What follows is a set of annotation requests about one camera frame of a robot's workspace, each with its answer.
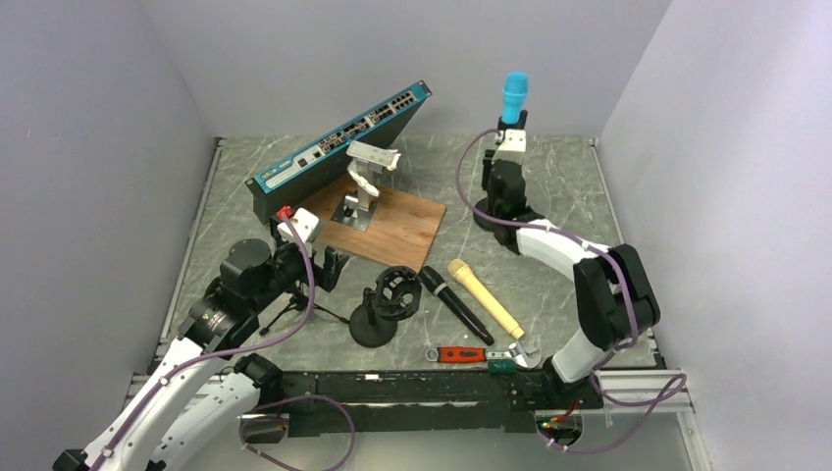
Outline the black tripod shock mount stand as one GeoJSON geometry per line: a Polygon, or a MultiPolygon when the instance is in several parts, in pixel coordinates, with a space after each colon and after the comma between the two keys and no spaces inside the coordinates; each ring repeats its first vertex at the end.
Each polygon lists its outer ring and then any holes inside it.
{"type": "MultiPolygon", "coordinates": [[[[308,304],[309,304],[309,297],[307,296],[307,294],[305,292],[303,292],[299,288],[293,290],[290,294],[290,297],[288,299],[288,302],[287,302],[286,306],[284,308],[282,308],[275,315],[275,317],[271,321],[269,321],[264,327],[260,328],[259,336],[260,337],[265,337],[268,334],[270,334],[272,332],[272,328],[278,322],[280,322],[287,314],[304,312],[306,310],[308,304]]],[[[346,317],[337,314],[336,312],[334,312],[333,310],[331,310],[329,308],[326,308],[326,307],[324,307],[324,306],[322,306],[318,303],[314,303],[312,305],[312,307],[313,307],[313,310],[316,311],[316,312],[324,313],[324,314],[327,314],[329,316],[332,316],[334,319],[336,319],[337,321],[339,321],[339,322],[341,322],[345,325],[349,324],[349,320],[346,317]]]]}

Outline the black clip mic stand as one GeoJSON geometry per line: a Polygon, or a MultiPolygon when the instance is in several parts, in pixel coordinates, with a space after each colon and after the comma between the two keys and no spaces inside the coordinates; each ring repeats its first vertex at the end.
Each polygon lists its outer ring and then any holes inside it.
{"type": "Polygon", "coordinates": [[[522,110],[514,124],[499,119],[495,148],[484,153],[482,189],[486,196],[475,207],[493,218],[511,220],[527,209],[526,182],[522,174],[527,148],[527,115],[527,111],[522,110]]]}

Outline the beige gold microphone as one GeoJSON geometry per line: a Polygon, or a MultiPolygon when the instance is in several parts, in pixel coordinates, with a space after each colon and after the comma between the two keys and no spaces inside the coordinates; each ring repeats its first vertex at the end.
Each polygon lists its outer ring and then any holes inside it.
{"type": "Polygon", "coordinates": [[[510,336],[516,340],[520,340],[525,335],[525,331],[519,322],[477,278],[466,262],[459,258],[453,259],[448,263],[447,270],[510,336]]]}

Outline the black round base mic stand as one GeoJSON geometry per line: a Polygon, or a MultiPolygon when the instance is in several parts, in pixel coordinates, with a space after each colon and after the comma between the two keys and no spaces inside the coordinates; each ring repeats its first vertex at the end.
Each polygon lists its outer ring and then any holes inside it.
{"type": "Polygon", "coordinates": [[[417,272],[406,266],[385,269],[374,288],[365,288],[361,304],[349,319],[353,340],[366,348],[389,343],[398,323],[414,316],[420,307],[422,287],[417,272]]]}

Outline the black microphone blue foam head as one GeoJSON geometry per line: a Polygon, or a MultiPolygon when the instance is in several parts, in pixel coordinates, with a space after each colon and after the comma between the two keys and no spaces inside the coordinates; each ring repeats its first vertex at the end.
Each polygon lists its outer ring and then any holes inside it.
{"type": "Polygon", "coordinates": [[[425,265],[417,273],[417,278],[477,339],[481,340],[487,346],[494,344],[494,337],[488,331],[485,324],[449,287],[446,280],[437,270],[425,265]]]}

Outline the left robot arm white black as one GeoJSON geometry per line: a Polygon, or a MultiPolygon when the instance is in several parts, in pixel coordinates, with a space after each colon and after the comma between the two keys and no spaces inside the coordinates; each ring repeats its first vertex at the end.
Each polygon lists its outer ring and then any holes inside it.
{"type": "Polygon", "coordinates": [[[303,242],[236,242],[130,404],[87,446],[64,450],[53,469],[179,470],[235,417],[274,409],[283,372],[245,342],[281,295],[302,285],[332,290],[347,259],[329,247],[317,266],[303,242]]]}

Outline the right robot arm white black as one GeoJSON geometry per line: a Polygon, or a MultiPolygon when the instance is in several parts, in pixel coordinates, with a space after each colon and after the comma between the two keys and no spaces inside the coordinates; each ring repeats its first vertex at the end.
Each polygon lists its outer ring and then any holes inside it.
{"type": "Polygon", "coordinates": [[[659,322],[649,277],[635,247],[589,242],[533,210],[519,163],[486,151],[482,188],[486,196],[476,204],[477,224],[511,252],[548,265],[574,284],[579,327],[546,360],[540,383],[545,402],[563,407],[607,355],[659,322]]]}

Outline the brown wooden board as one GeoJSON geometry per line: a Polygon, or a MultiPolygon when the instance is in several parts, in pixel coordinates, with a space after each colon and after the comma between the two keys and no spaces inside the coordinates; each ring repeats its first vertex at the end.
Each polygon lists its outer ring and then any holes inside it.
{"type": "Polygon", "coordinates": [[[344,198],[357,184],[343,176],[302,201],[323,224],[317,241],[388,266],[421,269],[446,206],[416,194],[380,186],[375,211],[344,222],[344,198]]]}

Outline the green small connector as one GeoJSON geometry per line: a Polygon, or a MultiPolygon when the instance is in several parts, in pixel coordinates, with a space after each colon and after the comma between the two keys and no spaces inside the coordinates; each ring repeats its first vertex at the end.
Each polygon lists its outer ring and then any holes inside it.
{"type": "Polygon", "coordinates": [[[508,359],[493,360],[488,362],[488,372],[491,375],[510,376],[517,371],[517,364],[508,359]]]}

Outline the blue network switch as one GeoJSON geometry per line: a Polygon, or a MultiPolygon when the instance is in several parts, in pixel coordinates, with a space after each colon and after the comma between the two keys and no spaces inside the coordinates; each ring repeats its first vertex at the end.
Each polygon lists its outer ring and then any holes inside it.
{"type": "Polygon", "coordinates": [[[351,161],[346,155],[351,142],[391,147],[432,95],[424,81],[417,81],[253,174],[246,186],[257,220],[267,225],[278,210],[297,207],[344,175],[351,161]]]}

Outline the white silver bracket fixture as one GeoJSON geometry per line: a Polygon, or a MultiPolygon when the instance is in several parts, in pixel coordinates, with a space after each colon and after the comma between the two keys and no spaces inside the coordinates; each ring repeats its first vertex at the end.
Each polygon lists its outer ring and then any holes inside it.
{"type": "Polygon", "coordinates": [[[356,183],[356,190],[348,192],[338,204],[333,222],[366,231],[379,204],[380,190],[376,176],[397,168],[401,153],[397,149],[381,148],[353,140],[346,149],[351,158],[347,173],[356,183]]]}

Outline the red handled adjustable wrench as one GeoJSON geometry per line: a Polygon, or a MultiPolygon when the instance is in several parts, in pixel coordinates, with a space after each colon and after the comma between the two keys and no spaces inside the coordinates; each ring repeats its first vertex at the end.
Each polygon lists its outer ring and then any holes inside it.
{"type": "Polygon", "coordinates": [[[507,347],[438,346],[425,352],[428,361],[447,364],[471,364],[488,361],[509,360],[521,369],[533,369],[542,362],[537,349],[524,348],[519,341],[507,347]]]}

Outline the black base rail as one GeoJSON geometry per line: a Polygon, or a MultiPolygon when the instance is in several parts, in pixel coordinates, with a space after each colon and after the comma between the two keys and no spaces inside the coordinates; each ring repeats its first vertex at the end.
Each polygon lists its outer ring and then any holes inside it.
{"type": "Polygon", "coordinates": [[[553,393],[540,370],[491,375],[484,369],[379,372],[286,372],[255,395],[245,430],[272,443],[330,433],[501,429],[533,433],[536,421],[599,411],[588,383],[553,393]]]}

